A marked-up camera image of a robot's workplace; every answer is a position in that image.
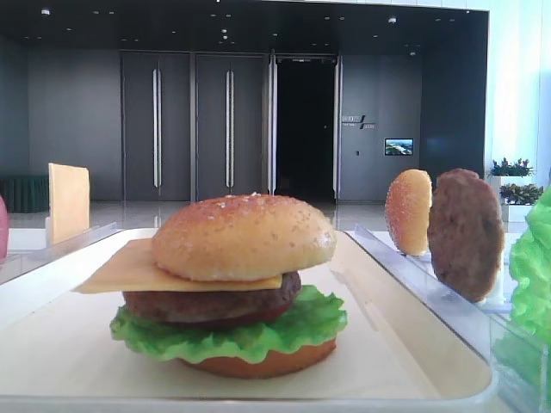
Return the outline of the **sesame top bun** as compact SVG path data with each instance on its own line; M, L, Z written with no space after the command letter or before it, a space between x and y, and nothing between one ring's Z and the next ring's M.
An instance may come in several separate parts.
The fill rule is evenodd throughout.
M162 269L194 281L265 280L332 259L337 236L316 207L282 195L228 195L171 216L152 237Z

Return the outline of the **green lettuce on tray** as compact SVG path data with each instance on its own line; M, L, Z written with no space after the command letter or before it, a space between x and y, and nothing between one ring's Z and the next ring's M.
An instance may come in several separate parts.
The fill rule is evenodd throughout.
M180 358L198 364L215 357L237 357L257 364L270 351L292 354L304 346L334 339L347 325L344 301L306 285L280 317L229 330L173 326L134 316L121 306L110 322L111 337L132 351L158 361Z

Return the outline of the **meat patty on tray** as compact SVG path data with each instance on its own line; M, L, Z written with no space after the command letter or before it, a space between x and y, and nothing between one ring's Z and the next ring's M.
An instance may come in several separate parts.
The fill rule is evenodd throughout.
M124 292L128 310L156 322L228 329L280 317L301 290L298 273L286 273L281 287L243 292Z

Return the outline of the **cheese slice on tray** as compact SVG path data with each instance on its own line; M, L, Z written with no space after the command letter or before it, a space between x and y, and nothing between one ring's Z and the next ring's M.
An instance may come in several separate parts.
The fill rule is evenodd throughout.
M172 275L154 263L151 240L127 242L87 280L75 288L77 293L111 292L249 292L275 290L282 285L280 275L252 282L191 281Z

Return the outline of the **standing cheese slice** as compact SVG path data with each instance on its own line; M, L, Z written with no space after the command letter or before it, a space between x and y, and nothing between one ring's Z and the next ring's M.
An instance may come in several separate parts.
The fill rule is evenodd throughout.
M90 228L90 173L87 168L49 163L50 244Z

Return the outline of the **standing green lettuce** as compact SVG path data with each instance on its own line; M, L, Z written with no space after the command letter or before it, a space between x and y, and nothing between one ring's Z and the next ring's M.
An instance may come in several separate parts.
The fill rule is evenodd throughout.
M550 342L550 189L526 216L524 234L512 245L509 272L517 281L511 318L530 334Z

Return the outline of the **middle grey double door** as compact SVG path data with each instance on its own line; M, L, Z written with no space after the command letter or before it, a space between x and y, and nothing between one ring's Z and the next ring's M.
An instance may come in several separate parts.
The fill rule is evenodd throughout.
M197 198L262 189L263 59L196 61Z

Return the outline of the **grey double door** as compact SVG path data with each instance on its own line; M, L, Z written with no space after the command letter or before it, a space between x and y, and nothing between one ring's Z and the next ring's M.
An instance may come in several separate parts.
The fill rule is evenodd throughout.
M196 61L197 198L262 189L263 59Z
M122 54L127 200L190 199L189 56Z

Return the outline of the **bottom bun on tray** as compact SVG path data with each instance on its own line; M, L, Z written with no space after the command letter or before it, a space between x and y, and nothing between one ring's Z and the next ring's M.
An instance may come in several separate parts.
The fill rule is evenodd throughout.
M270 379L312 367L325 360L336 347L337 339L333 338L320 345L304 345L291 354L270 350L259 363L250 363L238 357L214 357L196 364L183 360L183 363L221 377Z

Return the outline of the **left grey double door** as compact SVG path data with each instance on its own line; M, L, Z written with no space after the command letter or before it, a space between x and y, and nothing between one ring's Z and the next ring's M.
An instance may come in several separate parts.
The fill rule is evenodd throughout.
M122 54L127 200L190 199L189 56Z

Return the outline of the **green skirted table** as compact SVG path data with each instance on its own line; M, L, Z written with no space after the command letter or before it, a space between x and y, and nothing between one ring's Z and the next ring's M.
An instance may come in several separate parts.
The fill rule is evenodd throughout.
M9 213L38 213L49 208L48 175L2 176L1 196Z

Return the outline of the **cream plastic tray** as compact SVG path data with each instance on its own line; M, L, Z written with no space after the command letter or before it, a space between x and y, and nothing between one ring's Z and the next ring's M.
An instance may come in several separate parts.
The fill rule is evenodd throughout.
M350 234L301 275L349 315L337 350L268 380L214 377L114 341L118 293L75 292L119 248L118 231L1 287L4 412L499 412L498 372Z

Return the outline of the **clear left holder rack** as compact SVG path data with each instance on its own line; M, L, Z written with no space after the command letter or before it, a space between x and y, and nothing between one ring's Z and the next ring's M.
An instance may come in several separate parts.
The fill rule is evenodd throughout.
M10 229L8 255L1 260L1 283L4 284L16 279L63 256L114 235L120 230L121 228L116 223L94 226L75 237L49 245L46 242L46 229Z

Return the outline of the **clear right holder rack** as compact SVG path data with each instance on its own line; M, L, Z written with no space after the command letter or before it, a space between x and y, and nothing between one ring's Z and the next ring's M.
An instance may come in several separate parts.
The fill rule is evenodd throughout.
M550 411L550 346L508 318L509 305L471 304L440 283L427 258L402 256L387 235L357 226L349 234L392 278L498 371L498 394L515 412Z

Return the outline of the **wall display screen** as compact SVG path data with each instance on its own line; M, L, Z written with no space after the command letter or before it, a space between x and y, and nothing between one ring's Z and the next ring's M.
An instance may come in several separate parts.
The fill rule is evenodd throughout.
M386 156L411 156L413 149L413 139L385 139Z

